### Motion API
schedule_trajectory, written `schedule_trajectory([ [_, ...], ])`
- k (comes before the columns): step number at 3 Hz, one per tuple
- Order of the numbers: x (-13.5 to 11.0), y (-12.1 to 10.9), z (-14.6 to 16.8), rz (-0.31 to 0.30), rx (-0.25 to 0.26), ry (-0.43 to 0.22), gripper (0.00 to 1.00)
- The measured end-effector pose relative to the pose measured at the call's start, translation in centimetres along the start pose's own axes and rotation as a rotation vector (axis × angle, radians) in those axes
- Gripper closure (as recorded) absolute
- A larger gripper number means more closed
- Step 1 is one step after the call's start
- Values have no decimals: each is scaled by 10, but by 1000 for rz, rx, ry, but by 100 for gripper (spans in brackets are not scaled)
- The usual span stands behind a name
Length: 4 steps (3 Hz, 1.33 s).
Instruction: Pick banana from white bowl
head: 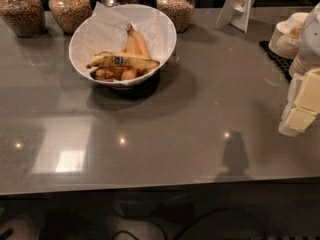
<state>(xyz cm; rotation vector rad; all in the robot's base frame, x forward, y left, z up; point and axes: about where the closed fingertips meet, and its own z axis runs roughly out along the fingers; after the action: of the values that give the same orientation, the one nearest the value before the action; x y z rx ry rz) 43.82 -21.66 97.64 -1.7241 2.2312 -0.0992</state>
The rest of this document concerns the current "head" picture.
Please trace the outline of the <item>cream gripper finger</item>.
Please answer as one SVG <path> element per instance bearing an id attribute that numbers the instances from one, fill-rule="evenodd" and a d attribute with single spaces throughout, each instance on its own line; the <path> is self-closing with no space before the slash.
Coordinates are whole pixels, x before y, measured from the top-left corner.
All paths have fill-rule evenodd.
<path id="1" fill-rule="evenodd" d="M 320 113 L 320 69 L 307 72 L 294 101 L 294 105 L 317 114 Z"/>
<path id="2" fill-rule="evenodd" d="M 315 121 L 316 116 L 315 112 L 297 107 L 290 110 L 285 123 L 290 129 L 305 131 Z"/>

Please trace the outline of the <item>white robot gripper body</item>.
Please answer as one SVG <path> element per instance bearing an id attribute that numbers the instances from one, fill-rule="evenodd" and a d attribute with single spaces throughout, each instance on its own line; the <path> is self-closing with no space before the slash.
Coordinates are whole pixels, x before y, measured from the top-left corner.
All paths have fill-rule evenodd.
<path id="1" fill-rule="evenodd" d="M 283 113 L 281 116 L 281 122 L 278 126 L 278 131 L 281 134 L 288 137 L 296 137 L 300 134 L 299 131 L 293 130 L 289 127 L 289 125 L 286 123 L 286 119 L 288 118 L 289 113 L 293 108 L 293 102 L 296 99 L 299 89 L 301 87 L 302 79 L 303 79 L 303 76 L 298 73 L 295 73 L 294 76 L 292 77 L 289 85 L 289 89 L 288 89 L 287 105 L 283 110 Z"/>

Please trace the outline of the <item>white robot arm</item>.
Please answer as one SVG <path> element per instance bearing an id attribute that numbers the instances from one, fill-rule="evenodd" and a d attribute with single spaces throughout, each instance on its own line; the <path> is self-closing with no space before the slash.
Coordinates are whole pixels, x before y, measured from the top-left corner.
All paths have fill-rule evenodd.
<path id="1" fill-rule="evenodd" d="M 320 114 L 320 3 L 307 16 L 299 36 L 299 50 L 289 74 L 292 77 L 287 105 L 278 130 L 295 137 Z"/>

